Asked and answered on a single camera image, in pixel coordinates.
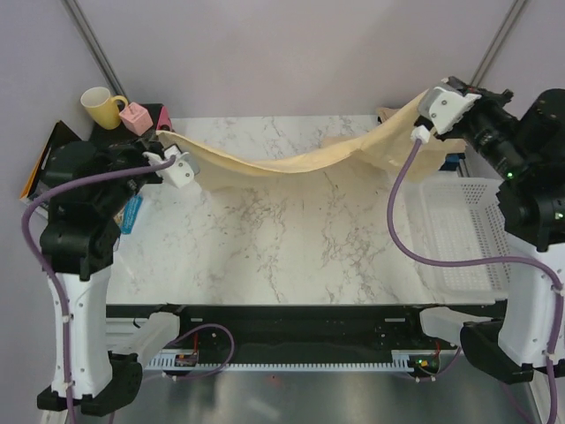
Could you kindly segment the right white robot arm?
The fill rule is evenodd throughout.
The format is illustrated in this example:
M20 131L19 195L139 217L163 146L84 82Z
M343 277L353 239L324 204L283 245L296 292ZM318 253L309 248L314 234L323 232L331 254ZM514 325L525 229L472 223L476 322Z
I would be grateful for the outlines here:
M448 77L420 100L417 122L439 140L462 139L501 177L496 198L510 246L519 253L501 321L466 322L468 361L506 384L536 371L564 375L564 91L542 92L516 118L499 94Z

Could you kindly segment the cream yellow t shirt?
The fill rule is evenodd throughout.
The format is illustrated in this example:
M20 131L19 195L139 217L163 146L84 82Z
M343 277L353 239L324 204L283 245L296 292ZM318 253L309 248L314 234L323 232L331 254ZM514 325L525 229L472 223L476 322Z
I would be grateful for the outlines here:
M159 131L157 136L163 146L176 145L195 158L200 167L196 181L208 191L261 186L276 178L325 170L349 159L397 173L413 147L411 132L424 96L418 95L398 110L379 109L390 116L357 138L326 138L321 148L277 160L249 162L175 132Z

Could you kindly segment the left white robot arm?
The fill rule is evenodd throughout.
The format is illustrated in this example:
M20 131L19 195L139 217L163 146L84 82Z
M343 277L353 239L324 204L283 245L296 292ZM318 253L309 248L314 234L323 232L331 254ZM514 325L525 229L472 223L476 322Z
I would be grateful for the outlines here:
M99 148L77 140L49 154L44 170L48 223L34 255L48 276L55 307L56 370L37 397L42 410L104 417L137 396L143 369L168 342L191 343L194 327L171 312L150 318L129 345L106 345L106 300L114 249L122 232L115 218L145 185L180 187L193 176L185 154L157 140Z

